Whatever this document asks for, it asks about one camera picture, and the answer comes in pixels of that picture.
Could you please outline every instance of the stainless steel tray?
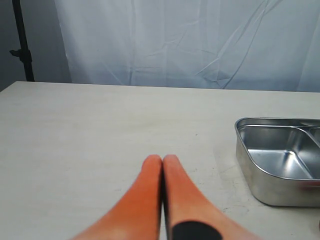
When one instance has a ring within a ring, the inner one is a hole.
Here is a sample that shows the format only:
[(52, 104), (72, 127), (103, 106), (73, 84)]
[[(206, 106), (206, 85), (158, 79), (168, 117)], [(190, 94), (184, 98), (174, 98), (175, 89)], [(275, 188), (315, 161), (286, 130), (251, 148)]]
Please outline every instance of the stainless steel tray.
[(236, 157), (259, 201), (320, 207), (320, 120), (242, 118)]

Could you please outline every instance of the black stand pole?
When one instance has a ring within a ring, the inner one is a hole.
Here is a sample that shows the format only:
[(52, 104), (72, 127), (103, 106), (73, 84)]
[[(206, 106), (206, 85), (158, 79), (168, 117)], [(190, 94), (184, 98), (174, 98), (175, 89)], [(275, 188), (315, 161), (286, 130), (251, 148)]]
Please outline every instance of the black stand pole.
[(19, 34), (20, 46), (19, 50), (11, 50), (12, 56), (18, 57), (23, 62), (25, 78), (28, 82), (34, 82), (34, 72), (32, 69), (32, 57), (28, 48), (24, 19), (22, 16), (20, 0), (12, 0), (13, 11), (15, 16), (16, 28)]

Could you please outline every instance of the white backdrop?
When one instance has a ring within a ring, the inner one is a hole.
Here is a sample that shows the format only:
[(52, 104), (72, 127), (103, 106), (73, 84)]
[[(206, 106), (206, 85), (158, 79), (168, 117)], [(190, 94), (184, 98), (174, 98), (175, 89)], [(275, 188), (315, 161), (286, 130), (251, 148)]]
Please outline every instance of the white backdrop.
[(74, 83), (320, 92), (319, 0), (55, 0)]

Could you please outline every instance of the table surface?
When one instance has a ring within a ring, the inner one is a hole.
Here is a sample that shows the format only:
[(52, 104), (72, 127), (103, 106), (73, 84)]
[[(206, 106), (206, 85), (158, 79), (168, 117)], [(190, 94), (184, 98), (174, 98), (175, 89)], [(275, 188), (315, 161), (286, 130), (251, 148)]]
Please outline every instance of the table surface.
[[(320, 239), (319, 208), (270, 207), (236, 151), (243, 117), (320, 119), (320, 94), (16, 82), (0, 93), (0, 238), (69, 239), (176, 154), (204, 195), (265, 239)], [(161, 225), (160, 239), (166, 239)]]

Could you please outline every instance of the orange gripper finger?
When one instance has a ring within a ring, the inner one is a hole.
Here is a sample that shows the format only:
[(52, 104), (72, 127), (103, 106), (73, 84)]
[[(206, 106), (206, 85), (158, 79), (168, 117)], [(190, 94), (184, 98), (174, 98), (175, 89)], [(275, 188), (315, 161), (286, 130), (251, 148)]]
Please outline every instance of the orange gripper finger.
[(258, 240), (216, 208), (190, 180), (179, 159), (163, 160), (168, 240)]
[(161, 219), (162, 159), (148, 156), (130, 189), (100, 220), (73, 240), (157, 240)]

